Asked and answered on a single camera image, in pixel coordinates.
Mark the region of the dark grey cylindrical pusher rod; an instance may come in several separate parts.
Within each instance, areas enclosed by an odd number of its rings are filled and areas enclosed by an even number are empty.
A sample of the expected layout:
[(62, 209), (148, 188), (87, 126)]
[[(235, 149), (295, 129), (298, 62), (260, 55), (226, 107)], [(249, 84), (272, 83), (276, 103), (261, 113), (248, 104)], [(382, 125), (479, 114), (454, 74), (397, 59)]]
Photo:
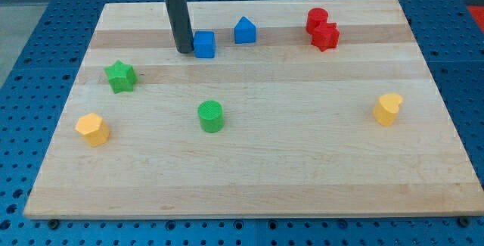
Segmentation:
[(191, 53), (194, 50), (194, 35), (187, 0), (165, 0), (165, 4), (177, 51)]

